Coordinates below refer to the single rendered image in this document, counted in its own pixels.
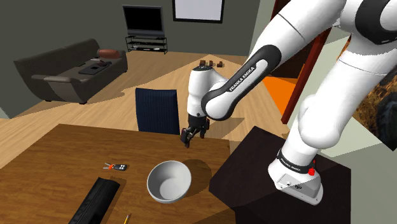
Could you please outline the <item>brown wooden table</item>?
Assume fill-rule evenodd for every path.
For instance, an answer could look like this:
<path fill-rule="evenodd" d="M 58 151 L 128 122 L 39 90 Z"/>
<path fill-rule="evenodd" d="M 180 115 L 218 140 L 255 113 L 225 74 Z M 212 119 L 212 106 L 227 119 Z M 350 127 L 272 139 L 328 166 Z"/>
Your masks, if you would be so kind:
<path fill-rule="evenodd" d="M 224 139 L 59 124 L 0 169 L 0 224 L 68 224 L 97 178 L 120 187 L 102 224 L 235 224 L 234 212 L 209 192 L 209 181 L 229 157 Z M 146 180 L 167 160 L 192 174 L 185 197 L 156 202 Z M 127 164 L 125 171 L 103 169 Z"/>

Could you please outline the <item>dark robot stand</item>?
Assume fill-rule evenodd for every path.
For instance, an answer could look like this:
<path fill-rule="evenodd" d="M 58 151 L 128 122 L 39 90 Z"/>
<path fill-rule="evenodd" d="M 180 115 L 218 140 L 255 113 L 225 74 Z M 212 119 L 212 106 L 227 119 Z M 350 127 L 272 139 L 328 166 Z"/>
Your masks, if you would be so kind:
<path fill-rule="evenodd" d="M 253 127 L 211 178 L 209 191 L 234 210 L 236 224 L 351 224 L 351 170 L 316 155 L 324 194 L 310 205 L 277 190 L 268 174 L 284 139 Z"/>

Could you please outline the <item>black framed wall picture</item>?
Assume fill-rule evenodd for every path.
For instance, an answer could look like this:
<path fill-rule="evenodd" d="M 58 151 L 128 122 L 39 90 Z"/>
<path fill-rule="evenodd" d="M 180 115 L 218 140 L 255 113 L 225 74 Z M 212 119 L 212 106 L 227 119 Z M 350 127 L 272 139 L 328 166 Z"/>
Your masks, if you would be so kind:
<path fill-rule="evenodd" d="M 173 19 L 176 22 L 221 24 L 225 0 L 172 0 Z"/>

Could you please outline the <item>white bowl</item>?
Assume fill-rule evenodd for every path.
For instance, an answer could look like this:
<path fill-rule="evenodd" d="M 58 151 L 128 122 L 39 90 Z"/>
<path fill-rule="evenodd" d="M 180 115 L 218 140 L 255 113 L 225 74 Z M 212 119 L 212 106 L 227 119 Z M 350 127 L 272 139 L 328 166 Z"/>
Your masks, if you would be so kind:
<path fill-rule="evenodd" d="M 169 160 L 156 165 L 148 175 L 146 186 L 159 203 L 171 204 L 182 199 L 192 183 L 192 174 L 182 162 Z"/>

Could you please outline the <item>dark blue chair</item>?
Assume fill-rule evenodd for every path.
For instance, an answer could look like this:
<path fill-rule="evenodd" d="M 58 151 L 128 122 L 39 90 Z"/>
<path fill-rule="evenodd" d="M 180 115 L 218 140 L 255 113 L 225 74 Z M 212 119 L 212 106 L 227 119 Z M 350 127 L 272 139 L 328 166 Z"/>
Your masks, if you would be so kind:
<path fill-rule="evenodd" d="M 176 90 L 136 88 L 139 131 L 180 135 Z"/>

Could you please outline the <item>black television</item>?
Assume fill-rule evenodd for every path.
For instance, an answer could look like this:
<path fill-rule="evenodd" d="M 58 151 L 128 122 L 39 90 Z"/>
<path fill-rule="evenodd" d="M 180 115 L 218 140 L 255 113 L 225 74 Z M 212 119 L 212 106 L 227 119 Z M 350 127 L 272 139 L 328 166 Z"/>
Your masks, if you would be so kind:
<path fill-rule="evenodd" d="M 127 34 L 132 36 L 164 37 L 161 6 L 123 5 Z"/>

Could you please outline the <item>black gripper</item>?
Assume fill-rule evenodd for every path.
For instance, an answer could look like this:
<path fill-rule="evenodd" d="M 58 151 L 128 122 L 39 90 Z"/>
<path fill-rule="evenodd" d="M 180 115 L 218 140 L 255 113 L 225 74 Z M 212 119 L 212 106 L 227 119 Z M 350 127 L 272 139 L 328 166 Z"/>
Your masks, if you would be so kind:
<path fill-rule="evenodd" d="M 195 129 L 201 129 L 200 138 L 205 138 L 205 133 L 209 130 L 209 119 L 206 116 L 188 115 L 188 128 L 182 128 L 180 135 L 180 139 L 186 148 L 190 147 L 190 141 L 195 135 Z"/>

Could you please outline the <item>black television stand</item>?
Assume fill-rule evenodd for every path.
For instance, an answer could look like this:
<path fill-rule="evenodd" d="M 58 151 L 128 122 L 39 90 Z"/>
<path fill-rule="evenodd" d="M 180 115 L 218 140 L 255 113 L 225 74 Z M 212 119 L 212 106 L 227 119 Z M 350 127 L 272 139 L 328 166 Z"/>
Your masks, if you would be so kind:
<path fill-rule="evenodd" d="M 168 52 L 166 37 L 144 37 L 144 36 L 127 36 L 125 37 L 128 52 L 131 51 L 148 51 L 148 52 Z"/>

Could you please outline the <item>black key fob with keys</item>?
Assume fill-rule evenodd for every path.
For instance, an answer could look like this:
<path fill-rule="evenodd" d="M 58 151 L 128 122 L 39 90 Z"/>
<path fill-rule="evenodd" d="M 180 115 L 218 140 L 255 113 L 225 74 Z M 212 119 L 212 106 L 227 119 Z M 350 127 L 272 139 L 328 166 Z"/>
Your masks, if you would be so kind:
<path fill-rule="evenodd" d="M 128 167 L 127 164 L 110 164 L 110 163 L 105 163 L 105 167 L 103 167 L 103 169 L 107 169 L 107 170 L 117 170 L 117 171 L 125 171 Z"/>

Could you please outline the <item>black zipped pouch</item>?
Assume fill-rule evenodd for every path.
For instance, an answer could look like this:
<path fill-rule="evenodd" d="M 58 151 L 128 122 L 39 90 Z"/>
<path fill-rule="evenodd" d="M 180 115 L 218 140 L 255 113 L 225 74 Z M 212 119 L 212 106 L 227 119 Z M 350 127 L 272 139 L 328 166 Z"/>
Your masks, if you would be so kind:
<path fill-rule="evenodd" d="M 68 224 L 100 224 L 120 184 L 97 178 Z"/>

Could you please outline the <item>red-brown door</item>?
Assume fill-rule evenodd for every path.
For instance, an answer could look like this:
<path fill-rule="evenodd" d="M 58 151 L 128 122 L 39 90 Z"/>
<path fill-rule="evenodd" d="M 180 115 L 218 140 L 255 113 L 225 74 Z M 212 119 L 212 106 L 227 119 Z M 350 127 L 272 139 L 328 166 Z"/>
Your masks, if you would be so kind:
<path fill-rule="evenodd" d="M 282 115 L 283 124 L 288 123 L 330 31 L 330 29 L 323 31 L 270 76 L 263 79 Z"/>

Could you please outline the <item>dark grey sofa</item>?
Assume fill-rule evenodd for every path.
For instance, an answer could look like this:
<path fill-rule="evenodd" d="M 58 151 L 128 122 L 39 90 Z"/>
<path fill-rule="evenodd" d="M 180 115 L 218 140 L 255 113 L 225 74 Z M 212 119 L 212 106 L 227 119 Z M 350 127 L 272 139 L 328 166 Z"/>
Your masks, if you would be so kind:
<path fill-rule="evenodd" d="M 14 65 L 36 97 L 79 104 L 128 70 L 125 51 L 101 49 L 92 38 L 15 60 Z"/>

